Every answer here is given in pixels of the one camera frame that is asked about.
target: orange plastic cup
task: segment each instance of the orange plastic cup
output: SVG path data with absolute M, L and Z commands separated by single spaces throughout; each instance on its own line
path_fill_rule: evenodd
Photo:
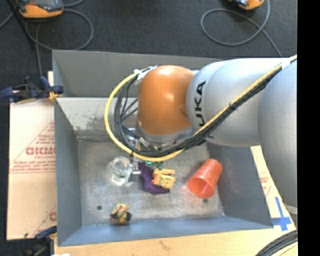
M 208 159 L 188 180 L 190 190 L 200 198 L 212 197 L 222 169 L 219 161 Z

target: robotic arm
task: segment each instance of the robotic arm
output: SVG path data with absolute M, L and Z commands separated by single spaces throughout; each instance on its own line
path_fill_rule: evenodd
M 122 126 L 128 110 L 122 102 L 133 82 L 139 83 L 133 134 L 139 147 L 128 142 Z M 118 91 L 115 137 L 108 110 Z M 297 56 L 218 61 L 198 71 L 172 65 L 143 69 L 111 93 L 105 125 L 124 151 L 152 162 L 173 158 L 204 141 L 230 147 L 261 145 L 283 202 L 297 208 Z

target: gray bin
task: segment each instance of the gray bin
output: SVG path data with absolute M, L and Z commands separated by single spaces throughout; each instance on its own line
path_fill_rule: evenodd
M 199 70 L 217 60 L 64 50 L 52 55 L 54 83 L 65 87 L 64 96 L 55 102 L 59 246 L 273 227 L 247 147 L 202 144 L 166 161 L 165 168 L 176 170 L 177 178 L 168 194 L 144 191 L 142 179 L 130 187 L 110 181 L 108 164 L 117 156 L 128 157 L 105 130 L 105 105 L 112 89 L 135 69 L 172 64 Z M 204 200 L 189 191 L 187 181 L 208 158 L 220 161 L 223 171 L 214 196 Z M 130 205 L 130 224 L 110 224 L 116 203 Z

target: wire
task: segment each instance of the wire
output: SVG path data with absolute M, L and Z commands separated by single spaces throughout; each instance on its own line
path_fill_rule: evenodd
M 280 250 L 298 242 L 298 230 L 286 233 L 267 244 L 255 256 L 272 256 Z
M 79 1 L 76 1 L 76 2 L 72 2 L 72 3 L 64 3 L 63 2 L 63 7 L 64 8 L 70 8 L 70 7 L 74 7 L 74 6 L 77 6 L 79 4 L 81 4 L 84 0 L 79 0 Z
M 12 18 L 13 15 L 14 13 L 11 12 L 9 16 L 2 23 L 0 23 L 0 29 Z
M 89 36 L 89 39 L 88 39 L 83 45 L 81 45 L 80 47 L 74 48 L 74 49 L 70 49 L 70 50 L 74 50 L 74 51 L 82 50 L 83 48 L 87 47 L 88 44 L 90 44 L 90 42 L 92 41 L 93 36 L 94 36 L 94 26 L 93 26 L 93 24 L 91 23 L 91 21 L 90 21 L 84 14 L 82 14 L 82 13 L 79 12 L 79 11 L 72 10 L 72 9 L 65 9 L 65 10 L 63 10 L 63 12 L 76 14 L 76 15 L 82 17 L 83 19 L 85 19 L 85 21 L 89 24 L 89 26 L 90 26 L 90 36 Z M 36 39 L 30 34 L 29 29 L 28 29 L 28 22 L 26 23 L 26 27 L 25 27 L 25 28 L 26 28 L 26 32 L 27 32 L 29 38 L 30 38 L 35 44 L 41 46 L 42 48 L 45 48 L 45 49 L 47 49 L 47 50 L 50 50 L 50 51 L 54 50 L 54 48 L 49 47 L 49 46 L 47 46 L 47 45 L 45 45 L 45 44 L 43 44 L 43 43 L 40 43 L 38 40 L 36 40 Z
M 297 55 L 289 58 L 290 63 L 297 60 Z M 216 114 L 214 117 L 211 118 L 209 122 L 207 122 L 204 126 L 202 126 L 198 131 L 196 131 L 192 137 L 186 139 L 184 142 L 176 145 L 173 148 L 163 150 L 160 152 L 147 152 L 147 151 L 140 151 L 135 148 L 130 148 L 129 143 L 124 139 L 124 132 L 123 130 L 117 129 L 117 133 L 120 137 L 122 137 L 122 142 L 124 142 L 126 145 L 121 143 L 112 133 L 108 121 L 108 114 L 109 114 L 109 108 L 112 102 L 112 99 L 116 95 L 116 93 L 124 87 L 126 89 L 125 85 L 131 81 L 130 84 L 132 84 L 132 79 L 137 78 L 137 74 L 132 74 L 125 78 L 121 83 L 119 83 L 115 89 L 111 92 L 111 95 L 109 96 L 105 111 L 104 111 L 104 122 L 106 131 L 111 137 L 111 139 L 115 142 L 116 145 L 118 145 L 122 150 L 125 152 L 146 161 L 152 161 L 152 162 L 160 162 L 160 161 L 166 161 L 168 159 L 171 159 L 181 152 L 190 149 L 196 145 L 199 145 L 204 141 L 204 139 L 212 133 L 212 131 L 227 117 L 229 116 L 236 108 L 238 108 L 241 104 L 246 102 L 248 99 L 250 99 L 253 95 L 261 91 L 266 87 L 268 82 L 282 69 L 282 64 L 278 64 L 274 68 L 272 68 L 269 72 L 261 76 L 259 79 L 257 79 L 252 85 L 250 85 L 245 91 L 243 91 L 241 94 L 239 94 L 234 100 L 232 100 L 228 105 L 226 105 L 218 114 Z M 123 95 L 126 91 L 122 90 L 120 92 L 120 96 L 118 97 L 117 103 L 121 102 L 121 94 Z M 119 116 L 119 108 L 117 108 L 117 104 L 115 106 L 114 111 L 114 117 L 115 117 L 115 126 L 119 126 L 119 120 L 117 120 L 117 116 Z
M 82 18 L 84 18 L 86 20 L 86 22 L 89 24 L 90 26 L 90 36 L 89 36 L 89 39 L 85 42 L 85 44 L 81 45 L 80 47 L 78 48 L 74 48 L 74 49 L 71 49 L 71 50 L 75 50 L 75 51 L 78 51 L 78 50 L 82 50 L 84 49 L 85 47 L 88 46 L 88 44 L 90 44 L 90 42 L 92 41 L 93 39 L 93 36 L 94 36 L 94 27 L 93 27 L 93 24 L 91 23 L 91 21 L 84 15 L 82 14 L 81 12 L 79 11 L 76 11 L 76 10 L 72 10 L 72 9 L 64 9 L 64 12 L 69 12 L 69 13 L 73 13 L 73 14 L 76 14 Z M 28 35 L 28 37 L 31 39 L 31 41 L 33 41 L 35 43 L 35 47 L 36 47 L 36 56 L 37 56 L 37 62 L 38 62 L 38 68 L 39 68 L 39 73 L 40 73 L 40 76 L 42 76 L 42 65 L 41 65 L 41 59 L 40 59 L 40 50 L 39 50 L 39 46 L 42 47 L 42 48 L 45 48 L 47 50 L 54 50 L 53 47 L 49 47 L 43 43 L 40 43 L 38 41 L 38 36 L 39 36 L 39 29 L 40 29 L 40 23 L 38 23 L 37 25 L 37 28 L 36 28 L 36 32 L 35 32 L 35 38 L 32 37 L 32 35 L 30 34 L 29 32 L 29 29 L 28 29 L 28 22 L 26 22 L 25 24 L 25 31 Z
M 280 57 L 282 57 L 282 54 L 281 52 L 279 51 L 278 47 L 276 46 L 276 44 L 274 43 L 274 41 L 270 38 L 270 36 L 263 30 L 263 28 L 265 27 L 268 19 L 269 19 L 269 15 L 270 15 L 270 1 L 267 0 L 267 10 L 266 10 L 266 15 L 265 15 L 265 18 L 264 18 L 264 21 L 262 23 L 261 26 L 259 26 L 257 23 L 255 23 L 252 19 L 238 13 L 238 12 L 235 12 L 233 10 L 228 10 L 228 9 L 211 9 L 211 10 L 208 10 L 207 12 L 205 12 L 202 17 L 201 17 L 201 20 L 200 20 L 200 25 L 201 25 L 201 28 L 203 30 L 203 32 L 205 33 L 205 35 L 207 37 L 209 37 L 212 41 L 220 44 L 220 45 L 223 45 L 223 46 L 240 46 L 240 45 L 243 45 L 243 44 L 246 44 L 248 43 L 249 41 L 251 41 L 252 39 L 254 39 L 260 32 L 262 32 L 267 38 L 268 40 L 271 42 L 272 46 L 275 48 L 276 52 L 278 53 L 278 55 Z M 231 43 L 231 42 L 225 42 L 225 41 L 221 41 L 221 40 L 218 40 L 216 38 L 214 38 L 213 36 L 211 36 L 205 29 L 205 26 L 204 26 L 204 19 L 207 15 L 211 14 L 211 13 L 216 13 L 216 12 L 225 12 L 225 13 L 231 13 L 231 14 L 234 14 L 234 15 L 238 15 L 242 18 L 245 18 L 247 21 L 249 21 L 250 23 L 252 23 L 253 25 L 255 25 L 258 30 L 253 34 L 251 35 L 250 37 L 248 37 L 247 39 L 243 40 L 243 41 L 239 41 L 239 42 L 234 42 L 234 43 Z

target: purple toy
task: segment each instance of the purple toy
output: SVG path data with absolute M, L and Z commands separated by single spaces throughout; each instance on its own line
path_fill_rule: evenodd
M 144 179 L 144 190 L 145 191 L 148 191 L 154 195 L 165 194 L 165 193 L 170 192 L 170 189 L 163 188 L 161 186 L 152 184 L 151 181 L 153 179 L 153 177 L 152 177 L 153 170 L 150 167 L 146 166 L 142 162 L 140 162 L 138 164 L 139 164 L 139 170 L 141 171 L 141 176 Z

